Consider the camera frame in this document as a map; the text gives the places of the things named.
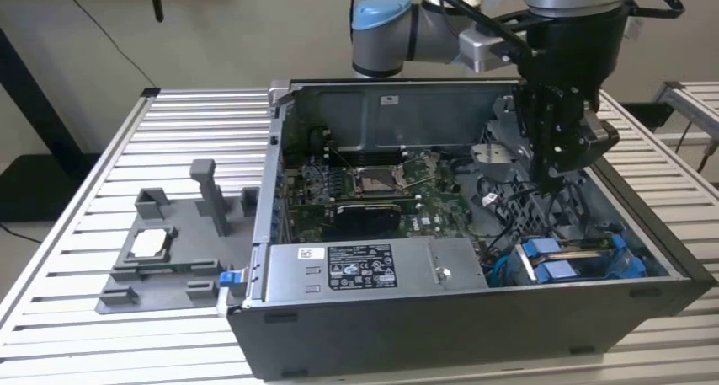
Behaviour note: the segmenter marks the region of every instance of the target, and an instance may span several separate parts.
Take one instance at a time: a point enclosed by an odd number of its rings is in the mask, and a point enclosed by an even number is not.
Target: blue joint cap
[[[407,13],[412,0],[359,0],[353,10],[352,29],[361,31],[389,23]]]
[[[237,286],[243,283],[243,272],[241,271],[223,271],[220,273],[219,285],[225,286]]]

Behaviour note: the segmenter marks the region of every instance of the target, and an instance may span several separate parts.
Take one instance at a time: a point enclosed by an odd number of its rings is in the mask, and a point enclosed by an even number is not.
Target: metal table frame
[[[719,193],[607,94],[600,117],[620,131],[605,155],[719,278]],[[193,158],[215,158],[225,194],[260,182],[267,90],[161,90],[142,97],[0,304],[0,381],[255,384],[213,307],[98,315],[141,187],[199,198]],[[719,380],[719,289],[684,312],[641,324],[603,356],[388,372],[343,384],[709,383]]]
[[[719,140],[719,82],[665,82],[653,101],[668,103],[705,132],[687,136],[688,141]]]

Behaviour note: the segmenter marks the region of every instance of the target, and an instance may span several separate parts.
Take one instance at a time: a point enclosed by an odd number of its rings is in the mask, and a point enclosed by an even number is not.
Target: sticker
[[[388,244],[331,246],[327,253],[333,291],[396,287],[395,258]]]
[[[380,105],[395,105],[400,104],[400,96],[381,96]]]
[[[324,259],[324,248],[299,248],[296,250],[297,259]]]

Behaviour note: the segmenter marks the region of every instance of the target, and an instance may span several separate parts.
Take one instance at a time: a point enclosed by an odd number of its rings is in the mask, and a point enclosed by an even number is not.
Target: motherboard
[[[293,243],[477,237],[451,159],[428,148],[399,156],[397,164],[357,166],[336,152],[339,164],[308,157],[285,173]]]

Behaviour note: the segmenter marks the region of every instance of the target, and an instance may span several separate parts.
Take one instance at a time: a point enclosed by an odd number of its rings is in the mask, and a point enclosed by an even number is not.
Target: white wall
[[[249,88],[276,78],[352,76],[348,0],[162,0],[161,24],[149,0],[78,1],[162,88]],[[648,99],[668,79],[719,79],[715,0],[683,1],[681,19],[647,21],[640,41],[624,44],[605,86],[620,100]],[[492,13],[521,6],[505,0]],[[77,141],[101,150],[146,87],[144,78],[70,0],[0,0],[0,26]],[[463,74],[456,66],[411,63],[403,75]],[[0,95],[0,130],[21,122]],[[26,128],[0,139],[0,152],[38,150]]]

